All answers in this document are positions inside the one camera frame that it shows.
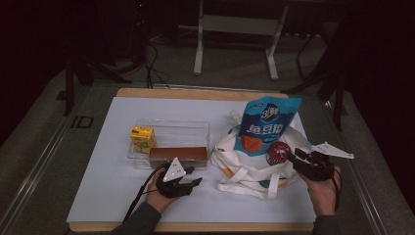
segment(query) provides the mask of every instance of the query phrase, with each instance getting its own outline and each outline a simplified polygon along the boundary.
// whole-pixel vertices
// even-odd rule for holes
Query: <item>yellow juice box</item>
[[[149,154],[157,147],[155,131],[152,127],[134,125],[131,130],[131,141],[137,152]]]

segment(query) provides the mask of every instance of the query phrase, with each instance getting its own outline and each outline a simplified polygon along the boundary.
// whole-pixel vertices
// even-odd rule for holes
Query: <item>brown box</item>
[[[156,168],[176,158],[183,167],[194,166],[195,169],[205,169],[208,165],[207,147],[152,148],[150,150],[150,166]]]

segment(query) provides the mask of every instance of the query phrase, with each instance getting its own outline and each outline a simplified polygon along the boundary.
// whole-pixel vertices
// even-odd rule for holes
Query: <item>sleeve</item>
[[[115,228],[112,235],[150,235],[159,223],[161,214],[148,203],[142,203],[122,225]]]
[[[320,215],[315,218],[313,235],[342,234],[340,225],[335,215]]]

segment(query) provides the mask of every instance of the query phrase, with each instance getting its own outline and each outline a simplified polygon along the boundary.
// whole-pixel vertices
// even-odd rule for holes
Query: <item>blue snack bag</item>
[[[300,108],[301,98],[265,96],[247,103],[235,150],[248,156],[264,155],[283,135]]]

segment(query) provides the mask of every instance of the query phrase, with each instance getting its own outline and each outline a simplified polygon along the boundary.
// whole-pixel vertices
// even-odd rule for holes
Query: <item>clear plastic container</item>
[[[206,121],[138,119],[136,124],[154,129],[158,148],[206,147],[208,156],[209,123]],[[128,158],[134,159],[135,168],[152,168],[149,155],[137,152],[132,143]],[[197,168],[204,168],[207,163],[208,160],[197,161]]]

